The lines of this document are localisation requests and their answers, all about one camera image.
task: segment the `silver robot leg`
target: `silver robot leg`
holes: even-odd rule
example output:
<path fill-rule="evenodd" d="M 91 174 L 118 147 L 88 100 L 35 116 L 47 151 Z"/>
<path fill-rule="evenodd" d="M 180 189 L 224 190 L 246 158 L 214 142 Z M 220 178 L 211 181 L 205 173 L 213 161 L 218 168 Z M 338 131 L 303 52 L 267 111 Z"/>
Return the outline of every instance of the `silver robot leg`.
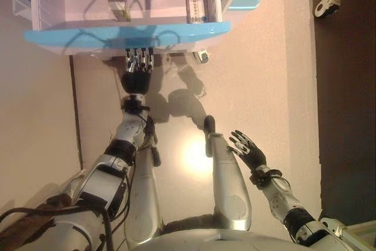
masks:
<path fill-rule="evenodd" d="M 140 150 L 130 193 L 130 212 L 124 224 L 129 249 L 158 236 L 162 229 L 153 168 L 152 148 Z"/>
<path fill-rule="evenodd" d="M 214 119 L 205 119 L 207 156 L 213 158 L 214 214 L 225 229 L 249 230 L 251 203 L 237 161 L 227 150 L 221 133 L 215 133 Z"/>

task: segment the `wire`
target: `wire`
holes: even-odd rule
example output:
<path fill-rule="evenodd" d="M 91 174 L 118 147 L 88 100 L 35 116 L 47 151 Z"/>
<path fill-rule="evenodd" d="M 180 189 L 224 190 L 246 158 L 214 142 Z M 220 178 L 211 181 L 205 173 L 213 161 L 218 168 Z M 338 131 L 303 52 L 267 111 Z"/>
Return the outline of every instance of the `wire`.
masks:
<path fill-rule="evenodd" d="M 130 201 L 129 199 L 130 199 L 130 183 L 129 183 L 129 178 L 128 178 L 128 174 L 125 174 L 125 179 L 126 179 L 126 181 L 127 181 L 127 190 L 128 190 L 128 192 L 127 192 L 127 201 L 126 201 L 126 203 L 125 203 L 125 205 L 124 205 L 124 208 L 120 211 L 120 213 L 118 213 L 112 220 L 111 220 L 111 222 L 113 222 L 114 220 L 117 220 L 121 215 L 122 215 L 122 213 L 124 213 L 124 211 L 125 211 L 125 209 L 127 208 L 127 204 L 128 204 L 128 201 Z"/>
<path fill-rule="evenodd" d="M 126 238 L 124 238 L 123 241 L 120 243 L 119 247 L 116 248 L 116 251 L 119 251 L 120 247 L 122 247 L 122 245 L 123 245 L 123 243 L 124 243 L 125 240 L 126 240 Z"/>
<path fill-rule="evenodd" d="M 121 225 L 125 222 L 125 220 L 127 219 L 128 215 L 129 215 L 129 210 L 130 210 L 130 192 L 132 190 L 132 185 L 133 185 L 133 179 L 135 178 L 135 173 L 136 173 L 136 160 L 133 164 L 133 173 L 132 173 L 132 178 L 130 179 L 130 185 L 129 185 L 129 190 L 128 190 L 128 199 L 127 199 L 127 203 L 125 204 L 125 207 L 124 209 L 119 213 L 120 215 L 126 210 L 126 213 L 124 215 L 124 218 L 113 228 L 113 230 L 111 231 L 112 234 L 114 234 L 117 229 L 119 227 L 121 227 Z"/>
<path fill-rule="evenodd" d="M 61 210 L 40 210 L 40 209 L 31 209 L 31 208 L 13 208 L 6 211 L 0 216 L 0 223 L 9 215 L 13 213 L 27 213 L 29 215 L 40 215 L 40 216 L 62 216 L 70 215 L 75 213 L 82 213 L 87 211 L 93 211 L 100 213 L 103 217 L 103 223 L 105 225 L 105 237 L 106 237 L 106 247 L 108 251 L 113 251 L 113 242 L 112 242 L 112 233 L 111 233 L 111 224 L 110 217 L 105 208 L 100 207 L 88 207 L 88 206 L 77 206 L 73 208 L 66 208 Z"/>
<path fill-rule="evenodd" d="M 144 119 L 143 116 L 139 115 L 139 114 L 135 114 L 137 117 L 141 118 L 145 123 L 147 123 L 147 120 Z"/>
<path fill-rule="evenodd" d="M 290 185 L 290 183 L 288 182 L 287 179 L 282 178 L 281 176 L 271 176 L 271 178 L 272 178 L 272 179 L 281 179 L 281 180 L 283 180 L 285 183 L 287 183 L 287 185 L 289 186 L 289 188 L 291 188 L 291 185 Z"/>

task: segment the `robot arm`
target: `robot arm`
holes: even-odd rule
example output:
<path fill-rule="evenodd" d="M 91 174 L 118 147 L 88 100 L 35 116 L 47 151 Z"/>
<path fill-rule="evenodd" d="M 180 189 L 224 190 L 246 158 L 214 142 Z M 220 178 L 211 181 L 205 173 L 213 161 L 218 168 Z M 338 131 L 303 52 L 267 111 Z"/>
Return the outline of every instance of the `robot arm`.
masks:
<path fill-rule="evenodd" d="M 121 81 L 124 90 L 130 95 L 122 101 L 122 122 L 73 199 L 74 203 L 104 206 L 110 219 L 119 210 L 127 188 L 123 181 L 145 138 L 149 108 L 145 106 L 144 95 L 149 88 L 154 65 L 152 49 L 134 49 L 132 52 L 127 49 L 125 65 Z"/>
<path fill-rule="evenodd" d="M 22 250 L 49 250 L 51 246 L 54 246 L 56 251 L 87 250 L 88 247 L 90 250 L 102 250 L 105 243 L 108 251 L 113 250 L 111 233 L 115 229 L 110 230 L 109 221 L 117 218 L 116 214 L 124 195 L 128 195 L 127 202 L 130 199 L 128 170 L 135 164 L 136 153 L 143 146 L 145 137 L 150 134 L 149 108 L 145 106 L 144 95 L 149 88 L 153 70 L 153 52 L 152 49 L 133 49 L 126 52 L 126 70 L 122 85 L 129 96 L 122 101 L 123 119 L 117 127 L 115 137 L 76 186 L 77 189 L 74 188 L 74 194 L 63 193 L 78 207 L 56 212 L 40 211 L 48 214 L 50 218 L 54 216 L 51 222 L 52 226 L 56 227 L 48 226 L 41 238 L 24 245 Z M 104 219 L 107 223 L 106 236 L 101 235 L 104 231 Z M 16 230 L 22 228 L 21 225 L 14 227 Z M 22 242 L 21 244 L 25 244 L 27 241 L 22 239 Z"/>
<path fill-rule="evenodd" d="M 271 214 L 286 227 L 295 243 L 316 250 L 352 250 L 307 212 L 294 197 L 289 182 L 279 170 L 267 166 L 264 153 L 251 139 L 239 130 L 231 134 L 236 149 L 229 147 L 229 150 L 251 169 L 250 180 L 263 191 Z"/>

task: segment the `humanoid robot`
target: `humanoid robot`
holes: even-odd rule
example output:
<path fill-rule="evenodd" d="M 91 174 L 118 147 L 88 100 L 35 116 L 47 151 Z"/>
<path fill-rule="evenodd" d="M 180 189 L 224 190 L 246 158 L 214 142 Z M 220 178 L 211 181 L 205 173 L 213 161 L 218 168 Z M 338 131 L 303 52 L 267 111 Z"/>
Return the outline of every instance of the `humanoid robot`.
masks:
<path fill-rule="evenodd" d="M 134 251 L 356 250 L 305 210 L 289 182 L 279 170 L 267 166 L 265 155 L 251 139 L 235 130 L 230 137 L 234 147 L 230 147 L 216 133 L 211 116 L 204 121 L 204 133 L 206 155 L 213 158 L 214 213 L 165 225 L 153 176 L 153 168 L 161 162 L 144 99 L 154 65 L 152 49 L 126 50 L 125 64 L 122 86 L 129 96 L 122 102 L 123 119 L 104 154 L 85 177 L 75 180 L 76 188 L 66 190 L 70 205 L 50 210 L 16 208 L 1 216 L 3 220 L 11 213 L 26 212 L 26 219 L 48 217 L 48 228 L 29 233 L 19 250 L 113 251 L 112 233 L 121 225 L 128 248 Z M 271 214 L 293 242 L 249 232 L 251 203 L 234 154 L 249 167 L 251 182 L 264 193 Z M 120 217 L 123 220 L 111 230 L 110 222 Z M 0 250 L 15 250 L 9 247 L 9 235 L 17 224 L 0 233 Z"/>

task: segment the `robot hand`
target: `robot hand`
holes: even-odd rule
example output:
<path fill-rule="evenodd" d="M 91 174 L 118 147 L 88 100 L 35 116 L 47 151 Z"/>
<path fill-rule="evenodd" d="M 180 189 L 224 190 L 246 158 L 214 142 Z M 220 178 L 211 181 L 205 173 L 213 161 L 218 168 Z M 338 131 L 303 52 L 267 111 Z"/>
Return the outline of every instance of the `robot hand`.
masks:
<path fill-rule="evenodd" d="M 254 144 L 254 142 L 248 138 L 245 134 L 239 130 L 231 132 L 232 136 L 230 140 L 234 143 L 235 148 L 229 146 L 229 149 L 234 152 L 243 162 L 254 172 L 258 167 L 266 165 L 266 158 L 264 153 Z"/>
<path fill-rule="evenodd" d="M 126 69 L 121 79 L 123 89 L 129 94 L 145 95 L 154 68 L 153 49 L 127 49 L 125 61 Z"/>

